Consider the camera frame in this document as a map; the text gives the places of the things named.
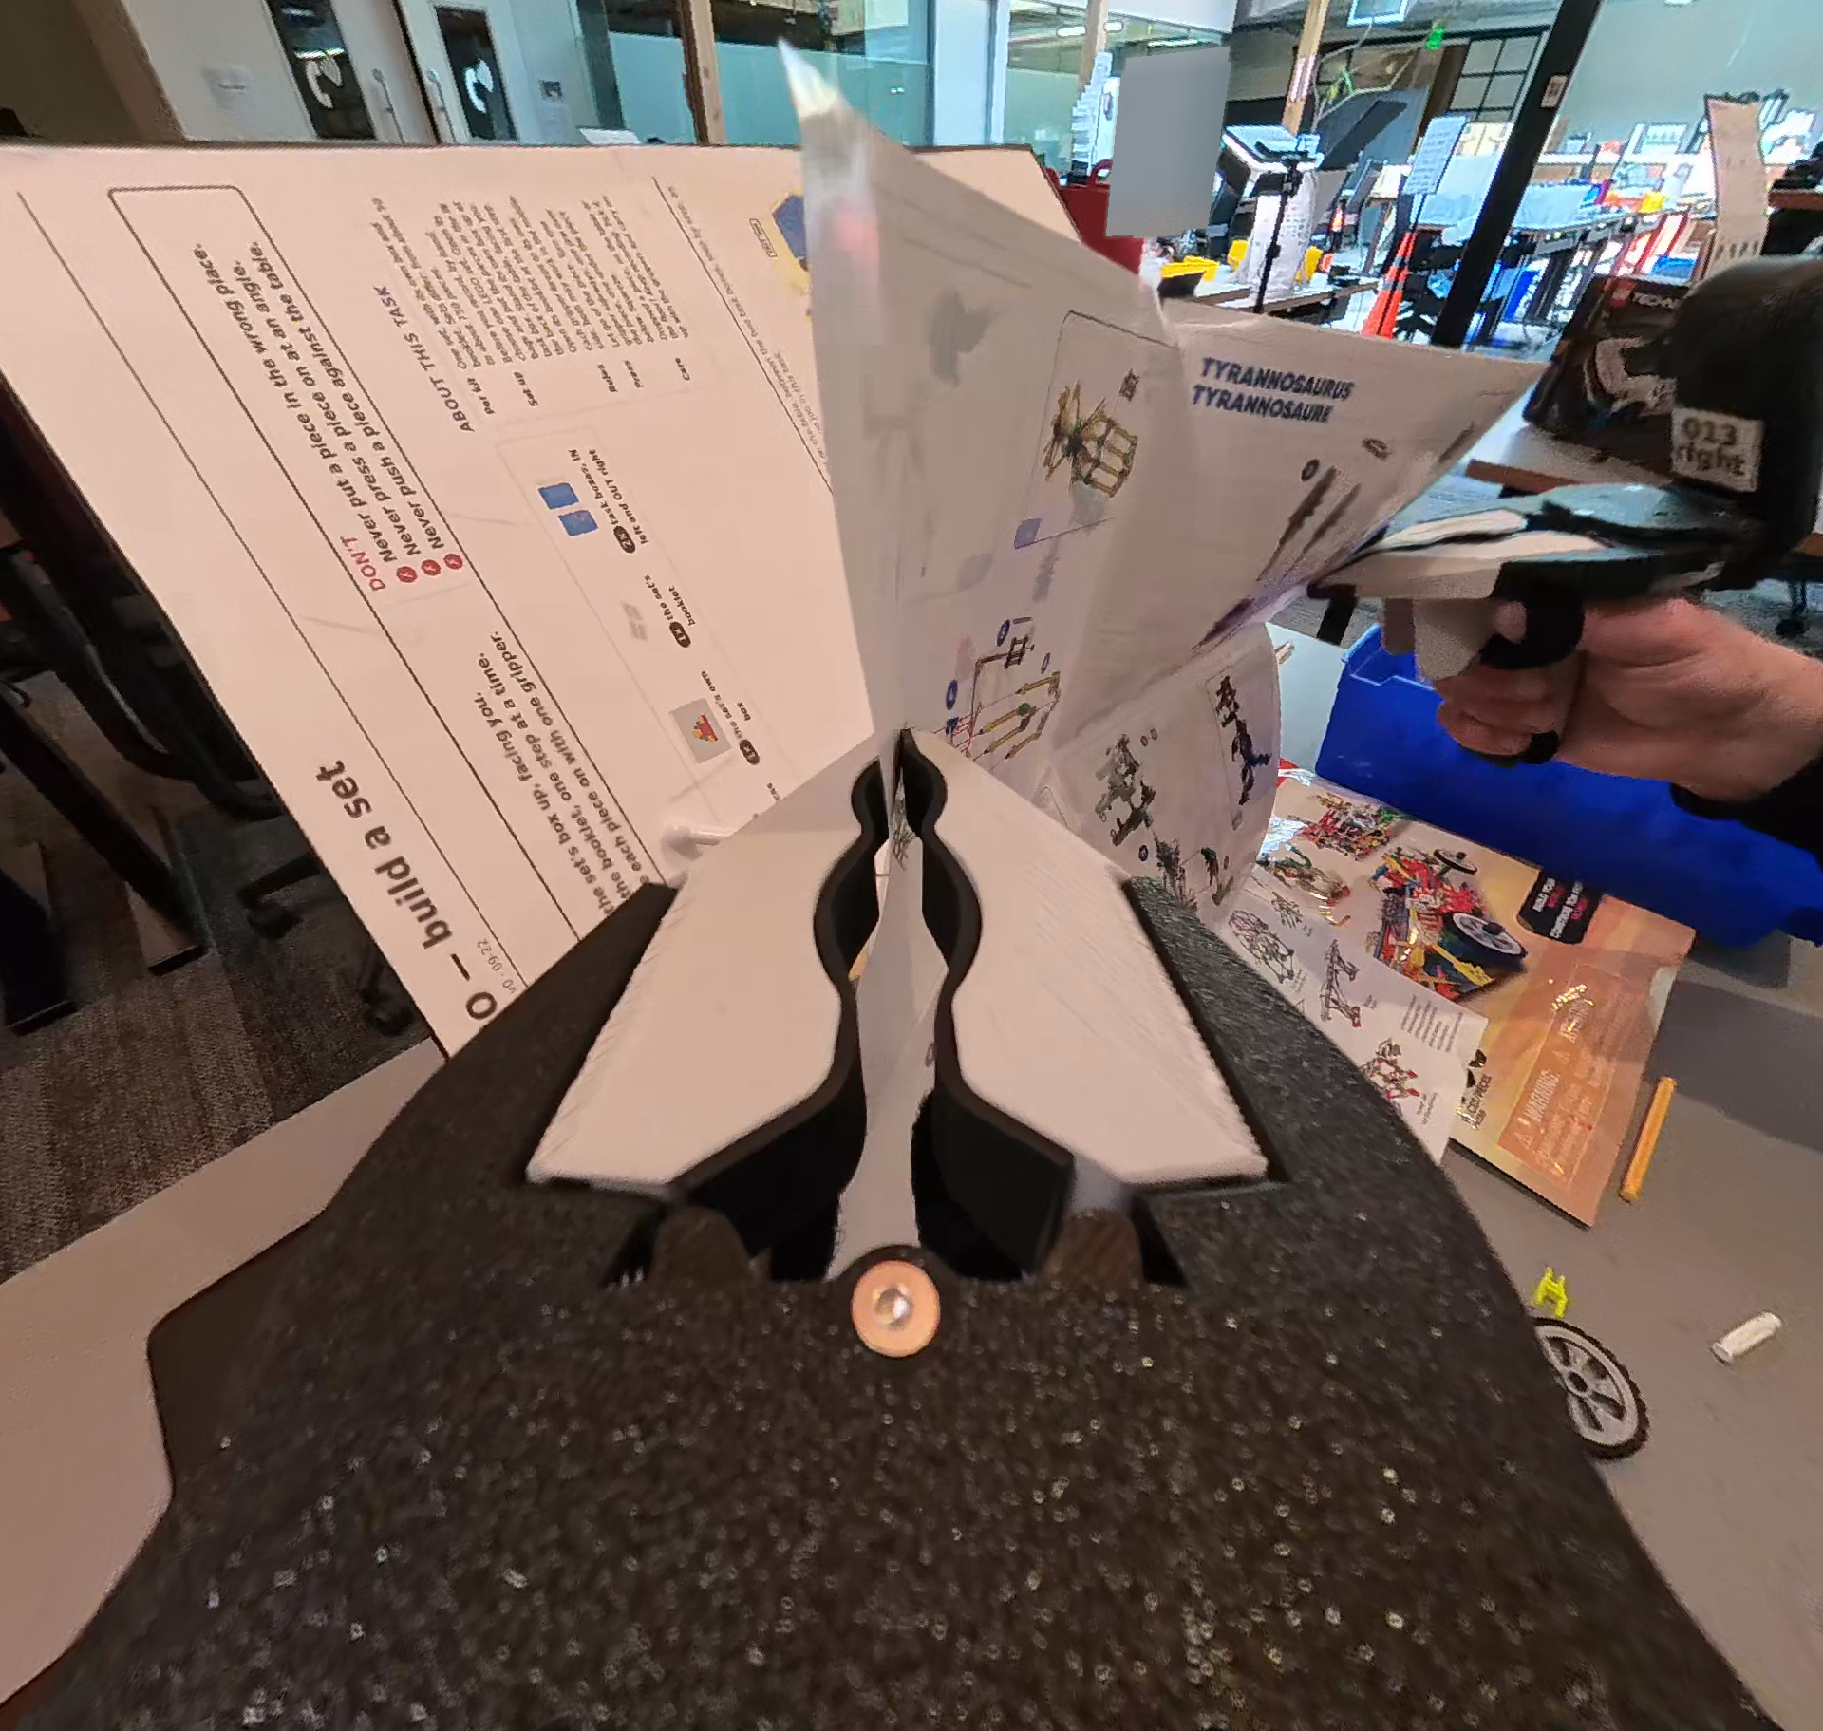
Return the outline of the blue plastic bin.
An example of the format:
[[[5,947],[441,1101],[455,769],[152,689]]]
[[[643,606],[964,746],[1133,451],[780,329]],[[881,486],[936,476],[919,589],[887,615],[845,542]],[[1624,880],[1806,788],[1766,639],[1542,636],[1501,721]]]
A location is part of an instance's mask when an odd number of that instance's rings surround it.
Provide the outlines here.
[[[1774,931],[1821,943],[1813,853],[1700,817],[1666,784],[1561,761],[1503,769],[1476,758],[1446,735],[1436,711],[1414,661],[1368,630],[1345,652],[1316,775],[1713,943],[1749,946]]]

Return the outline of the black pole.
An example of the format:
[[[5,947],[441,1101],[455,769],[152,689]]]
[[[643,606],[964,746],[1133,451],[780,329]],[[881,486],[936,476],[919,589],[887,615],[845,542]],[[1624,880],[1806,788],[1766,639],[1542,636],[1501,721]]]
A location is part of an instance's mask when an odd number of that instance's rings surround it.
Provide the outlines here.
[[[1526,84],[1516,111],[1516,123],[1500,157],[1489,190],[1474,223],[1457,265],[1446,301],[1431,329],[1434,347],[1458,352],[1469,341],[1480,317],[1487,287],[1497,268],[1523,196],[1532,183],[1545,152],[1547,136],[1575,69],[1583,57],[1589,33],[1607,0],[1561,0],[1553,26],[1538,53],[1534,75]]]

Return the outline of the colourful toy packaging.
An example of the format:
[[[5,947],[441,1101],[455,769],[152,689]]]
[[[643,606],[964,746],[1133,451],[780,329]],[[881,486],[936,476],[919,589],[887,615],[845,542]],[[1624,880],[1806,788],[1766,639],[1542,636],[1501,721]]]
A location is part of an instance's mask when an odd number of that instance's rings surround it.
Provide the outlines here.
[[[1687,925],[1286,763],[1221,931],[1434,1159],[1596,1225]]]

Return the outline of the building instruction sheet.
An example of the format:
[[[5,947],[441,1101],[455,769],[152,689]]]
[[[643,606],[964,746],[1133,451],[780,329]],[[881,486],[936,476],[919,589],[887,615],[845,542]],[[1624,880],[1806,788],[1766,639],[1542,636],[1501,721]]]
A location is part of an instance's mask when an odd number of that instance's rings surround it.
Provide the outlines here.
[[[1279,763],[1266,620],[1538,373],[1216,308],[946,174],[783,53],[817,386],[881,728],[1218,927]]]

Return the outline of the black toy box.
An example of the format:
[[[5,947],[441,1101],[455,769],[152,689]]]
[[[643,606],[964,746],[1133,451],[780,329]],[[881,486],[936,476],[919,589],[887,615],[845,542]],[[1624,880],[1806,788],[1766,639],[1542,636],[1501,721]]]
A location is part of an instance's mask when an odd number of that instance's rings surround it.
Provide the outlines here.
[[[1523,418],[1559,443],[1669,472],[1671,329],[1689,292],[1689,282],[1596,274],[1526,399]]]

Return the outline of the white task instruction board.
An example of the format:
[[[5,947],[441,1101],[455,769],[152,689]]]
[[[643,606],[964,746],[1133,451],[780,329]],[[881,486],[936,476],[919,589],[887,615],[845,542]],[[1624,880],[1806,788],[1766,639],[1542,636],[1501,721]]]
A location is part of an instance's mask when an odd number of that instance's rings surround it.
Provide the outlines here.
[[[793,148],[5,152],[5,389],[454,1051],[869,741]]]

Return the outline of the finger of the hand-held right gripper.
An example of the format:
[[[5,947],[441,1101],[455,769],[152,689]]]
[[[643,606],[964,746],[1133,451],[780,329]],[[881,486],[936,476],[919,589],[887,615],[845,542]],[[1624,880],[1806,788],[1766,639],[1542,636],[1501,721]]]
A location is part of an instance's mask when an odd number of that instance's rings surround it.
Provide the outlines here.
[[[1428,544],[1359,550],[1321,579],[1316,600],[1474,602],[1495,593],[1501,572],[1516,564],[1512,544]]]
[[[1486,504],[1386,528],[1341,564],[1368,570],[1380,562],[1442,553],[1445,557],[1532,557],[1549,549],[1549,534],[1532,530],[1525,504]]]

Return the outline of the person's right hand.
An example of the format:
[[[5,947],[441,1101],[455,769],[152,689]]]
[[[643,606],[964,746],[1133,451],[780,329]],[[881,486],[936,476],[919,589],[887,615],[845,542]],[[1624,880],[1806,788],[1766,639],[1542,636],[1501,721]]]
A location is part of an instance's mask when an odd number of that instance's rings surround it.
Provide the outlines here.
[[[1821,753],[1821,665],[1685,597],[1583,609],[1582,674],[1477,665],[1439,685],[1440,723],[1476,754],[1554,756],[1726,805],[1771,793]]]

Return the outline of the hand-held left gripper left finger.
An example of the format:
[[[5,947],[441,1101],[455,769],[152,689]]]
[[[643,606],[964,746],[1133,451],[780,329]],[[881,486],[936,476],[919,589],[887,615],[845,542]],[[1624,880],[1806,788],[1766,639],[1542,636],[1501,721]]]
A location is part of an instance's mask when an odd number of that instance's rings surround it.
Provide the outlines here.
[[[677,882],[555,1107],[533,1183],[682,1197],[807,1122],[854,1058],[854,962],[881,910],[878,742],[838,756]]]

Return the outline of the small black wheel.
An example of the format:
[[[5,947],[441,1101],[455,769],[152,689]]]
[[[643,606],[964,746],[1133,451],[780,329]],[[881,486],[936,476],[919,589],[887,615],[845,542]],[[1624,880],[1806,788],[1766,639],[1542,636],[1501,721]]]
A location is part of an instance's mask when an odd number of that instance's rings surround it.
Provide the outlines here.
[[[1621,1359],[1564,1317],[1537,1315],[1534,1329],[1586,1451],[1616,1462],[1647,1445],[1651,1414]]]

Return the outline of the long yellow rod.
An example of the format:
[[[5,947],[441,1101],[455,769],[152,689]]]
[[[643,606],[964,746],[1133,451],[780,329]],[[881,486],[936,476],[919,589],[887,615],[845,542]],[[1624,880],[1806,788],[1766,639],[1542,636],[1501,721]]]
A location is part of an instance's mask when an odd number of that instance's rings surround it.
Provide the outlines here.
[[[1660,1076],[1652,1083],[1643,1118],[1638,1122],[1638,1134],[1624,1170],[1621,1185],[1617,1189],[1617,1195],[1624,1201],[1638,1201],[1645,1191],[1647,1180],[1652,1170],[1652,1159],[1656,1155],[1660,1137],[1675,1105],[1677,1089],[1679,1081],[1673,1076]]]

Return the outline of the wooden post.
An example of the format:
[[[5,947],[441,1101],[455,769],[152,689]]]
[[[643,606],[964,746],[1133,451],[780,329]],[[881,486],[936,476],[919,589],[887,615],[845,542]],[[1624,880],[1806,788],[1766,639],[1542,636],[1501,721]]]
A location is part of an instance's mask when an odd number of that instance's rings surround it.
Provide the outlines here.
[[[673,4],[697,142],[704,146],[725,145],[727,111],[714,45],[712,0],[673,0]]]

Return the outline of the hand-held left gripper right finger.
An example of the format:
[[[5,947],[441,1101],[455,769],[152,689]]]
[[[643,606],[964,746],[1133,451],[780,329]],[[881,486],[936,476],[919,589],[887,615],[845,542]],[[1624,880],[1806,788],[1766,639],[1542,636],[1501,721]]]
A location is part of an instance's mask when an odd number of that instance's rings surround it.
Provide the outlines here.
[[[900,734],[944,978],[932,1155],[966,1217],[1254,1183],[1270,1159],[1127,876],[936,735]]]

